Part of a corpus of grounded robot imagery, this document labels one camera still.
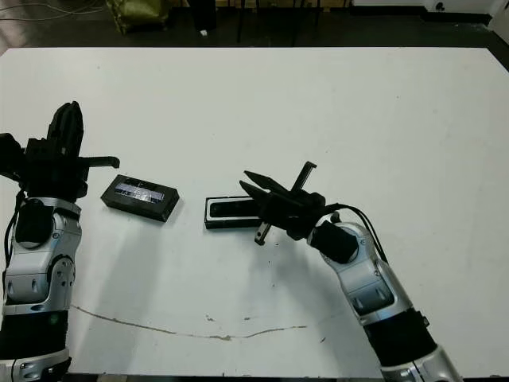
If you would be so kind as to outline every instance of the black cable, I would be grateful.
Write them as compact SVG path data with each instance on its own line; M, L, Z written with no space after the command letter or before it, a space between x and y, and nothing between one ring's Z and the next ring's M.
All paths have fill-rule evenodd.
M4 251L6 253L6 268L9 266L10 263L10 250L12 248L9 248L9 236L10 236L10 230L12 229L14 223L16 222L17 212L15 211L13 214L13 217L10 218L9 224L7 225L6 229L6 235L3 238L3 247Z
M4 247L4 252L5 252L5 257L6 257L6 268L9 266L10 258L12 256L12 252L13 252L12 244L9 247L10 231L12 230L13 226L16 224L17 213L19 212L19 208L21 207L21 203L24 201L24 199L25 199L25 190L21 189L19 191L19 193L17 193L17 195L16 195L16 204L14 206L14 214L13 214L13 217L10 218L9 224L7 225L6 234L3 238L3 247Z
M385 255L385 251L382 248L382 244L380 243L380 239L376 234L375 227L373 227L373 224L371 223L367 215L357 207L352 207L350 205L336 204L335 206L337 206L337 209L349 209L359 217L359 219L363 222L364 227L366 227L371 237L373 238L373 244L375 245L375 250L378 252L380 259L382 259L386 263L389 263L389 260L387 260L387 256Z

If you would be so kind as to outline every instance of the green bag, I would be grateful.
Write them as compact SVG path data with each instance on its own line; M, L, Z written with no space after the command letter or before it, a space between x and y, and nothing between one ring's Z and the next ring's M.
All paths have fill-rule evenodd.
M107 0L106 3L122 34L140 25L164 25L170 9L169 0Z

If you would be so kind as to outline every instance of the black chair leg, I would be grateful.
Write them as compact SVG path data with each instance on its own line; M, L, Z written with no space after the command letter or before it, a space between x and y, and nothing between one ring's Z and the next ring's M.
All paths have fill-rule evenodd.
M321 1L317 0L317 15L315 16L315 28L318 26L318 18L320 17Z
M237 28L237 44L240 42L240 36L242 34L242 23L244 21L244 10L246 9L246 0L240 2L240 15L239 15L239 27Z
M299 26L301 24L301 19L302 19L302 11L304 10L304 1L305 0L301 0L301 6L299 7L298 11L293 12L294 26L293 26L292 45L291 45L292 47L295 46L295 41L297 40L297 35L299 33ZM296 2L296 0L293 0L293 8L295 8L295 2Z

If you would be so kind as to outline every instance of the silver robot arm segment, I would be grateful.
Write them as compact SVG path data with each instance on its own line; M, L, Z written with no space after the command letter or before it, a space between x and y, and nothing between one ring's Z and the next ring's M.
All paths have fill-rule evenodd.
M443 348L428 333L427 320L413 308L389 265L376 255L370 232L355 223L339 222L335 216L331 213L317 222L308 244L320 250L326 243L325 247L331 248L334 230L356 239L354 252L343 254L340 262L331 259L331 252L321 254L338 275L341 288L379 358L384 379L461 382ZM321 233L322 228L328 229L328 237ZM337 237L336 245L341 251Z
M70 365L65 339L79 218L79 207L56 198L29 198L20 208L4 282L2 381L53 382Z

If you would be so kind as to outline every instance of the brown scratch mark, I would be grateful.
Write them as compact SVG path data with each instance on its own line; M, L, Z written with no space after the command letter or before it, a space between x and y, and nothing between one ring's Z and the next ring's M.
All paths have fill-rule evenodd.
M305 328L308 327L307 325L294 325L294 326L287 326L285 328L266 329L266 330L262 330L261 332L256 332L256 333L248 334L246 336L231 336L229 334L226 335L226 336L219 336L219 335L202 336L202 335L199 335L199 334L178 333L178 332L173 332L172 330L155 328L155 327L147 326L147 325L135 324L134 322L118 320L117 318L109 318L109 317L103 316L101 314L92 313L92 312L82 308L81 306L76 306L76 305L71 305L71 306L74 309L79 310L82 313L88 314L89 316L98 318L99 320L114 322L116 324L121 324L121 325L126 325L126 326L133 326L134 328L139 328L139 329L152 330L153 332L164 333L164 334L168 334L168 335L172 335L172 336L192 337L192 338L204 338L204 339L208 339L208 340L231 341L232 339L246 339L246 338L256 337L256 336L259 336L259 335L265 334L265 333L281 332L283 330L290 330L290 329L305 329Z

